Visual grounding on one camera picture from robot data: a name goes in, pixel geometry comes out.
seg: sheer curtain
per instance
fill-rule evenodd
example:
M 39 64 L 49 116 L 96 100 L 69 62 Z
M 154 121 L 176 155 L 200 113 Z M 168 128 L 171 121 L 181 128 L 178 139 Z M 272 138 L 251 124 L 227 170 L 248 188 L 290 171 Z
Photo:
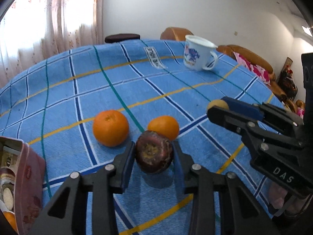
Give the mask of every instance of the sheer curtain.
M 15 0 L 0 22 L 0 88 L 71 48 L 102 44 L 103 0 Z

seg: mug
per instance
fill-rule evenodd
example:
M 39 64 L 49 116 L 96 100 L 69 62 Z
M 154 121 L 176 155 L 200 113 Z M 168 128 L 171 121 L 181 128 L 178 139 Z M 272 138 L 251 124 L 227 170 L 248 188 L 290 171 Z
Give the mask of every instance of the mug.
M 212 70 L 217 62 L 218 56 L 214 52 L 217 48 L 212 42 L 195 35 L 186 35 L 184 65 L 192 70 Z

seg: white wall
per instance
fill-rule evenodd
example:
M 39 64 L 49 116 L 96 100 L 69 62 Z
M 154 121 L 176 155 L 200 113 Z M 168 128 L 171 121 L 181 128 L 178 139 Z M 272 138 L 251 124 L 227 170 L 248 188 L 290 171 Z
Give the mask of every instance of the white wall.
M 285 1 L 104 0 L 104 34 L 137 33 L 159 39 L 168 26 L 185 27 L 216 45 L 247 47 L 267 60 L 277 74 L 293 43 L 294 28 Z
M 295 32 L 294 41 L 292 43 L 291 51 L 289 57 L 292 59 L 293 63 L 291 69 L 293 71 L 293 78 L 298 87 L 298 94 L 295 100 L 306 101 L 306 91 L 303 87 L 303 69 L 301 62 L 301 54 L 313 52 L 313 43 L 308 38 L 303 36 L 302 33 Z

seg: mug rim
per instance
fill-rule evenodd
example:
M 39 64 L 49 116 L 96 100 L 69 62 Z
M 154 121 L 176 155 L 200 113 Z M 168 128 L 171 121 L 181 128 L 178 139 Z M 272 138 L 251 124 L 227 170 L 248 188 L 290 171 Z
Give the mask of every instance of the mug rim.
M 196 40 L 203 40 L 203 41 L 209 42 L 210 45 L 209 45 L 209 44 L 208 44 L 208 45 L 205 45 L 205 44 L 197 43 L 196 41 L 192 40 L 193 38 L 196 39 Z M 211 41 L 209 41 L 209 40 L 207 40 L 207 39 L 205 39 L 205 38 L 202 38 L 202 37 L 200 37 L 200 36 L 197 36 L 197 35 L 187 34 L 187 35 L 185 36 L 185 39 L 188 40 L 188 41 L 194 42 L 195 44 L 198 44 L 198 45 L 200 45 L 200 46 L 206 47 L 206 48 L 217 48 L 217 47 L 218 47 L 218 46 L 215 45 L 213 42 L 211 42 Z

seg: mug handle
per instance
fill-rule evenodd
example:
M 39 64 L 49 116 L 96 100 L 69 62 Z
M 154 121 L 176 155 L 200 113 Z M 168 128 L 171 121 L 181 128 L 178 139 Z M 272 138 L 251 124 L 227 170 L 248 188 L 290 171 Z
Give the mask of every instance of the mug handle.
M 210 53 L 211 53 L 211 55 L 214 57 L 214 62 L 213 62 L 213 64 L 212 64 L 211 66 L 208 66 L 208 65 L 210 64 L 210 63 L 208 62 L 208 63 L 203 67 L 203 70 L 206 70 L 206 71 L 212 70 L 212 69 L 216 66 L 217 62 L 219 61 L 219 58 L 218 58 L 218 56 L 217 56 L 217 54 L 216 54 L 215 52 L 210 51 Z

